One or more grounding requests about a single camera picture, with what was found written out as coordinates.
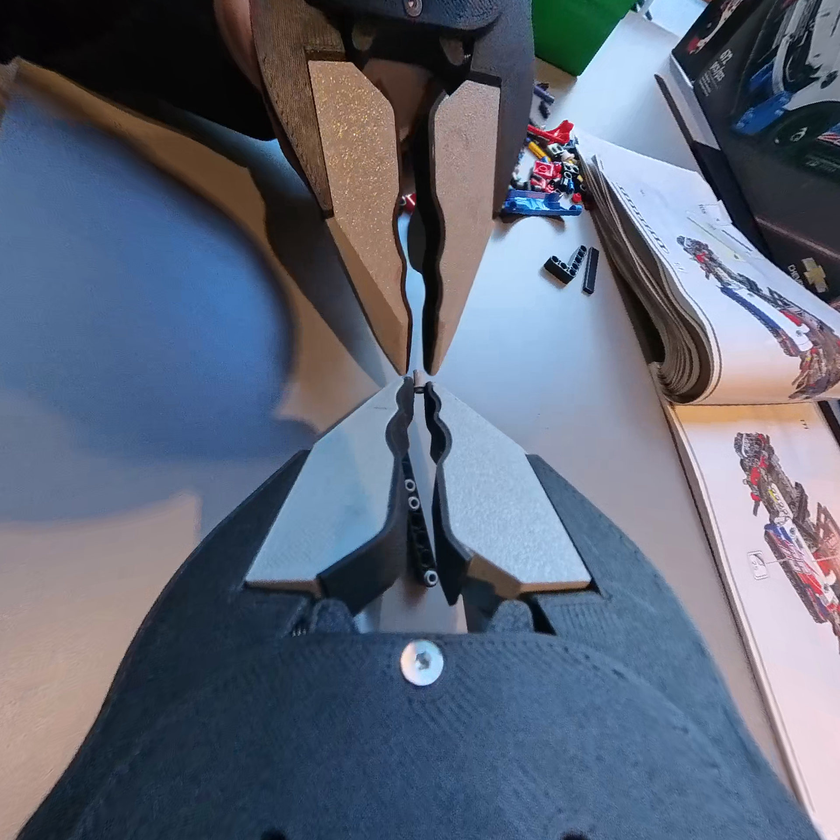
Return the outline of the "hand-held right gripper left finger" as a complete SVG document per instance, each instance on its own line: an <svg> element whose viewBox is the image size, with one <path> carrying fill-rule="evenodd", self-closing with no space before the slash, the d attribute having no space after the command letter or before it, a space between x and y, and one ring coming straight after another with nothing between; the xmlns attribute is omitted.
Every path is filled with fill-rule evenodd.
<svg viewBox="0 0 840 840"><path fill-rule="evenodd" d="M408 565L403 459L414 383L385 385L333 425L302 465L246 573L249 589L341 602L382 632L382 597Z"/></svg>

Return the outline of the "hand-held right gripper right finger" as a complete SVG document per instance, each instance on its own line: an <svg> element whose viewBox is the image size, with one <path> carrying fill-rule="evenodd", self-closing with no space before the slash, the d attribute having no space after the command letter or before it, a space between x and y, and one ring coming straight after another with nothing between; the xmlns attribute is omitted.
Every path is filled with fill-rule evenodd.
<svg viewBox="0 0 840 840"><path fill-rule="evenodd" d="M525 449L439 384L425 384L424 407L447 602L491 615L504 601L589 589L592 575Z"/></svg>

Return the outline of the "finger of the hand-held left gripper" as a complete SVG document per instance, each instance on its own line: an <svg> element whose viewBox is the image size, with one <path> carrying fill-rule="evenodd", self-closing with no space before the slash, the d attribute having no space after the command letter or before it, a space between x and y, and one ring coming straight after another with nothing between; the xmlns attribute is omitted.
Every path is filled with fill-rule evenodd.
<svg viewBox="0 0 840 840"><path fill-rule="evenodd" d="M376 341L405 375L413 317L396 233L400 182L393 107L349 62L311 60L308 68L332 200L328 227Z"/></svg>
<svg viewBox="0 0 840 840"><path fill-rule="evenodd" d="M494 224L500 92L426 84L412 154L417 221L410 253L425 290L423 368L435 375L455 337Z"/></svg>

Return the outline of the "long black toy beam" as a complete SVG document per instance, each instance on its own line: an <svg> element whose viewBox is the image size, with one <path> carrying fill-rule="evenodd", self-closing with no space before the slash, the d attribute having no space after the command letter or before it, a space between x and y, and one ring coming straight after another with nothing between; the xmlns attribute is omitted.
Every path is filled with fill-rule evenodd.
<svg viewBox="0 0 840 840"><path fill-rule="evenodd" d="M439 582L438 568L409 454L402 457L402 479L406 492L406 567L416 583L432 589Z"/></svg>

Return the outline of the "grey desk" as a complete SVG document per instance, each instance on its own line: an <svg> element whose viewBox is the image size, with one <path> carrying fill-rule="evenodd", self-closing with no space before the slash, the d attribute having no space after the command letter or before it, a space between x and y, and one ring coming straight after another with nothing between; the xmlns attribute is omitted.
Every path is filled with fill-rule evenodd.
<svg viewBox="0 0 840 840"><path fill-rule="evenodd" d="M678 596L522 446L591 587L504 601L467 633L361 632L246 573L305 452L398 374L214 2L2 2L2 526L41 553L2 596L2 689L54 665L2 748L72 756L18 838L819 838L744 725ZM494 426L598 350L518 311L528 255L490 248L502 307L440 383Z"/></svg>

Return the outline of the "person's left hand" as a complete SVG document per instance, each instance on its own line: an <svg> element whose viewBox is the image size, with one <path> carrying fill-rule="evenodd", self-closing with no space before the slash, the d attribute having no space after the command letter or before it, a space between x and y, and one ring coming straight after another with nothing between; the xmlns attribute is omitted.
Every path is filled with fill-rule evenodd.
<svg viewBox="0 0 840 840"><path fill-rule="evenodd" d="M213 1L217 27L241 73L261 93L263 82L256 52L250 1Z"/></svg>

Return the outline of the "blue curved toy panel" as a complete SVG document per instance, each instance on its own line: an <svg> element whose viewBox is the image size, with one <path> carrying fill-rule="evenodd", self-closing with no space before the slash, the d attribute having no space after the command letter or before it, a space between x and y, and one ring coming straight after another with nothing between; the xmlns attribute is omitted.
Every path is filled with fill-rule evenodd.
<svg viewBox="0 0 840 840"><path fill-rule="evenodd" d="M500 217L565 218L582 215L581 203L568 204L557 193L510 190L500 209Z"/></svg>

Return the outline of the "pile of toy building pieces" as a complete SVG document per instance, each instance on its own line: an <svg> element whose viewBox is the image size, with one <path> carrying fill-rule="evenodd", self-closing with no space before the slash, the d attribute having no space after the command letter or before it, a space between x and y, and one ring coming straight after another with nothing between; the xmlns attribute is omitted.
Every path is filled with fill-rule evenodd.
<svg viewBox="0 0 840 840"><path fill-rule="evenodd" d="M557 193L564 198L565 203L581 203L585 210L589 188L582 173L574 124L567 119L554 121L553 108L556 103L557 99L549 84L536 81L532 89L528 127L507 195L510 190ZM526 217L500 217L506 223L520 218Z"/></svg>

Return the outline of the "black angled toy beam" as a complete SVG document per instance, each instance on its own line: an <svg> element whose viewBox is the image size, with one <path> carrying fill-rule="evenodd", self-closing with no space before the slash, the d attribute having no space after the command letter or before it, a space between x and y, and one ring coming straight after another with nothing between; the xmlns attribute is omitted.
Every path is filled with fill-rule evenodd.
<svg viewBox="0 0 840 840"><path fill-rule="evenodd" d="M576 278L583 267L588 250L586 246L579 246L570 259L565 261L556 255L552 255L544 262L542 268L560 284L567 286Z"/></svg>

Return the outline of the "green plastic bin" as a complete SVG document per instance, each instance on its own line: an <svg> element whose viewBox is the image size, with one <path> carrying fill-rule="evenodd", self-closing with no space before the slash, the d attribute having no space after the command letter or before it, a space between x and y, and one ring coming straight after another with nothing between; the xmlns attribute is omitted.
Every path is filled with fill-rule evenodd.
<svg viewBox="0 0 840 840"><path fill-rule="evenodd" d="M578 77L635 5L635 1L532 1L534 54Z"/></svg>

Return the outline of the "open toy instruction booklet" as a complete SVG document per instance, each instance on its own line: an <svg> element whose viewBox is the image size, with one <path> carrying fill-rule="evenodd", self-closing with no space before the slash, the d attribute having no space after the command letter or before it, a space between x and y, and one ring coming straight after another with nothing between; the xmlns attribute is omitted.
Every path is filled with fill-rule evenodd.
<svg viewBox="0 0 840 840"><path fill-rule="evenodd" d="M576 143L605 255L661 342L651 374L792 788L838 838L838 312L700 174Z"/></svg>

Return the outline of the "black toy set box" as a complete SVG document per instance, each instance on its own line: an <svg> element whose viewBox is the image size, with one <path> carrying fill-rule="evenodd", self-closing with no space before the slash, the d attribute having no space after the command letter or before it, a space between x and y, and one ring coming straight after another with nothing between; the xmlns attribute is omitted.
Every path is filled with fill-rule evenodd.
<svg viewBox="0 0 840 840"><path fill-rule="evenodd" d="M736 226L838 309L839 2L705 2L656 80Z"/></svg>

